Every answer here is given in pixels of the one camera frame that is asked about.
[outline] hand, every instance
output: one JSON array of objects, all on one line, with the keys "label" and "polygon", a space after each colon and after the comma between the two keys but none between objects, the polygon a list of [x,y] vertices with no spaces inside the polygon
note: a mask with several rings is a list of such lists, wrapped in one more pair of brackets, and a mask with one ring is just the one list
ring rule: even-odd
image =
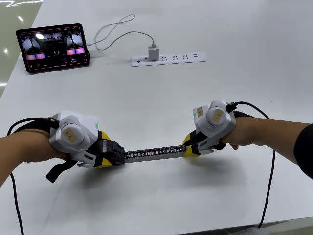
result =
[{"label": "hand", "polygon": [[237,125],[235,129],[227,136],[221,139],[223,143],[229,143],[233,149],[238,149],[239,145],[245,146],[256,142],[258,119],[253,117],[236,118]]}]

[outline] tablet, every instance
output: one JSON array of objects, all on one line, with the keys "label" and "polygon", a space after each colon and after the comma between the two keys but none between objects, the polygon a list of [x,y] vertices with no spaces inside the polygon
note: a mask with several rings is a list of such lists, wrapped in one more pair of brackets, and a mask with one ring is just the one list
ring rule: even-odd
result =
[{"label": "tablet", "polygon": [[20,29],[16,36],[30,73],[86,66],[90,63],[80,23]]}]

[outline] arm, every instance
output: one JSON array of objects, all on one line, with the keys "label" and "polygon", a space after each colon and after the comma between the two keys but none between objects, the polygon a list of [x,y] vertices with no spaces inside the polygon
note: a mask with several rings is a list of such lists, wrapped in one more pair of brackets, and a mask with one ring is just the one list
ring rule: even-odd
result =
[{"label": "arm", "polygon": [[231,144],[234,149],[238,145],[266,145],[297,164],[294,146],[309,124],[252,117],[239,117],[236,121],[237,126],[222,142]]},{"label": "arm", "polygon": [[0,187],[19,164],[53,157],[64,158],[65,154],[51,147],[45,131],[29,129],[0,138]]}]

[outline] white cable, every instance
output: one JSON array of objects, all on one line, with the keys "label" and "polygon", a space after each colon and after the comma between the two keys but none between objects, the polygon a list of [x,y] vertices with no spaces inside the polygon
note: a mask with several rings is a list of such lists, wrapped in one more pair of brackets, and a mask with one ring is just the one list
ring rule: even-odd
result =
[{"label": "white cable", "polygon": [[[98,30],[98,32],[96,33],[96,36],[94,37],[94,43],[88,44],[87,46],[91,46],[91,45],[97,44],[97,43],[99,43],[99,42],[102,42],[103,40],[106,40],[106,38],[112,33],[113,30],[115,30],[115,28],[116,28],[119,24],[121,24],[121,23],[123,24],[123,23],[129,22],[129,21],[132,21],[133,19],[135,19],[135,14],[130,14],[130,15],[127,15],[127,16],[121,18],[118,22],[115,22],[115,23],[111,23],[111,24],[107,24],[107,25],[105,25],[105,26],[102,26],[102,27]],[[106,36],[105,38],[103,38],[103,39],[97,41],[97,36],[99,35],[99,33],[100,33],[103,29],[105,29],[106,27],[109,27],[109,26],[112,26],[112,25],[115,25],[115,26],[110,30],[110,32],[107,34],[107,36]]]},{"label": "white cable", "polygon": [[125,36],[126,34],[129,34],[129,33],[140,33],[140,34],[147,35],[148,37],[151,38],[152,44],[155,45],[155,41],[154,41],[153,37],[151,37],[149,34],[143,33],[143,32],[139,32],[139,31],[130,31],[130,32],[124,33],[124,34],[122,34],[121,36],[119,36],[118,38],[116,38],[116,39],[115,39],[109,46],[107,46],[106,48],[104,48],[104,49],[98,49],[98,48],[97,48],[97,49],[100,50],[100,51],[105,51],[105,50],[109,49],[109,48],[113,45],[113,43],[115,43],[118,39],[120,39],[121,37],[123,37],[123,36]]},{"label": "white cable", "polygon": [[[127,34],[129,34],[129,33],[140,33],[140,34],[144,34],[144,35],[146,35],[146,36],[148,36],[148,37],[151,38],[151,40],[152,40],[152,45],[155,46],[154,39],[153,39],[153,37],[151,37],[149,34],[143,33],[143,32],[139,32],[139,31],[130,31],[130,32],[124,33],[124,34],[122,34],[121,36],[119,36],[118,38],[116,38],[116,39],[115,39],[108,47],[106,47],[105,49],[99,49],[99,48],[98,48],[97,43],[106,40],[107,37],[109,37],[109,35],[112,33],[112,31],[115,30],[115,28],[116,28],[119,24],[124,24],[124,23],[126,23],[126,22],[132,21],[133,19],[135,19],[135,14],[130,14],[130,15],[127,15],[127,16],[121,18],[118,22],[115,22],[115,23],[112,23],[112,24],[107,24],[107,25],[101,27],[101,28],[98,30],[98,32],[96,33],[95,37],[94,37],[94,43],[88,44],[87,46],[95,45],[98,51],[105,51],[105,50],[109,49],[109,48],[113,45],[113,43],[115,43],[118,39],[120,39],[121,37],[123,37],[123,36],[125,36],[125,35],[127,35]],[[109,26],[112,26],[112,25],[115,25],[115,26],[109,31],[109,33],[106,35],[106,37],[104,37],[103,39],[97,41],[97,36],[99,35],[99,33],[100,33],[103,29],[105,29],[106,27],[109,27]]]}]

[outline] display image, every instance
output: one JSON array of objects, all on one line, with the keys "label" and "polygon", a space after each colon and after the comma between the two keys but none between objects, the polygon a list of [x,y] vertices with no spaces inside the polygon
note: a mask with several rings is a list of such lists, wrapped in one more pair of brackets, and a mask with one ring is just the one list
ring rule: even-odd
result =
[{"label": "display image", "polygon": [[19,37],[29,70],[87,62],[82,34],[78,26],[25,32]]}]

